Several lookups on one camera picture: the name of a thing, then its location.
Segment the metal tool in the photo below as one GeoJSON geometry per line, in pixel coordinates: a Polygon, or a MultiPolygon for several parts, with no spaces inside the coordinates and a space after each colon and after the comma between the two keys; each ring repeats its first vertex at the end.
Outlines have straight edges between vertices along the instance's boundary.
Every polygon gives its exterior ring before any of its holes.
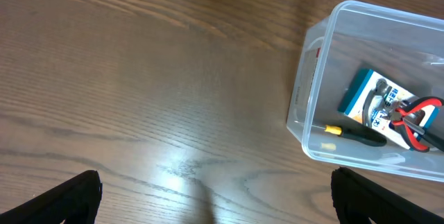
{"type": "Polygon", "coordinates": [[[444,99],[435,96],[419,98],[407,106],[395,108],[394,111],[389,112],[389,114],[384,118],[391,120],[391,123],[393,126],[395,126],[395,130],[401,134],[402,138],[410,146],[410,148],[419,152],[429,151],[428,146],[420,144],[420,142],[416,139],[414,136],[414,133],[416,132],[431,145],[437,147],[441,151],[444,151],[443,139],[433,135],[432,133],[428,133],[426,130],[405,118],[410,114],[415,114],[416,112],[421,111],[428,105],[441,107],[444,105],[444,99]]]}
{"type": "Polygon", "coordinates": [[[366,100],[362,107],[362,123],[364,126],[371,128],[371,118],[375,110],[384,110],[384,100],[388,93],[390,93],[392,87],[387,84],[385,79],[379,79],[376,83],[376,88],[368,93],[366,100]],[[378,100],[378,106],[370,108],[373,102],[378,100]]]}
{"type": "Polygon", "coordinates": [[[365,130],[349,130],[339,126],[329,125],[326,125],[325,127],[315,127],[322,128],[325,132],[335,134],[338,137],[355,140],[372,147],[381,147],[387,144],[387,138],[384,135],[379,134],[370,128],[365,128],[365,130]]]}

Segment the white label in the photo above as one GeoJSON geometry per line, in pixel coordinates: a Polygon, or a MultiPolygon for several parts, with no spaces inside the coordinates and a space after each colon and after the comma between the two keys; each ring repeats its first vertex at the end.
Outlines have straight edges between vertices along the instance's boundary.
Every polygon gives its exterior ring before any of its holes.
{"type": "Polygon", "coordinates": [[[307,108],[308,98],[310,97],[310,90],[313,84],[314,71],[318,64],[319,52],[321,48],[311,49],[305,52],[304,62],[300,70],[300,82],[296,91],[295,104],[298,107],[307,108]]]}

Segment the wood grain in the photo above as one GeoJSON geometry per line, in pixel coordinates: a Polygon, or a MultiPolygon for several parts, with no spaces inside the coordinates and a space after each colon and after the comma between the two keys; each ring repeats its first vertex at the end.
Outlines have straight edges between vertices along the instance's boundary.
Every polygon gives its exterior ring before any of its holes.
{"type": "MultiPolygon", "coordinates": [[[[285,121],[305,31],[341,1],[0,0],[0,212],[96,169],[97,223],[338,223],[337,166],[285,121]]],[[[442,184],[357,171],[444,216],[442,184]]]]}

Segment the clear plastic container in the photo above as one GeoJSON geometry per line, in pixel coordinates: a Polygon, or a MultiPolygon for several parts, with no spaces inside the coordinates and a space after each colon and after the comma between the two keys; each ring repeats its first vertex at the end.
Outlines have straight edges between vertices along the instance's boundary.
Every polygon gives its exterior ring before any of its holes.
{"type": "MultiPolygon", "coordinates": [[[[338,112],[362,68],[375,70],[416,96],[444,98],[442,57],[443,20],[344,1],[307,31],[287,127],[314,160],[444,182],[442,151],[419,153],[391,141],[384,147],[370,147],[313,126],[362,128],[338,112]]],[[[442,137],[443,111],[429,129],[442,137]]]]}

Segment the wooden table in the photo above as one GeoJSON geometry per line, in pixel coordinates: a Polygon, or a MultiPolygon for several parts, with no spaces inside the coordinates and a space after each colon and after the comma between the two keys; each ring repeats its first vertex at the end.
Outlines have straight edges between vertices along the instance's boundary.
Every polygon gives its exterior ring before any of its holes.
{"type": "MultiPolygon", "coordinates": [[[[78,173],[97,223],[338,223],[285,121],[343,0],[0,0],[0,212],[78,173]]],[[[361,0],[444,18],[444,0],[361,0]]],[[[444,186],[356,169],[444,215],[444,186]]]]}

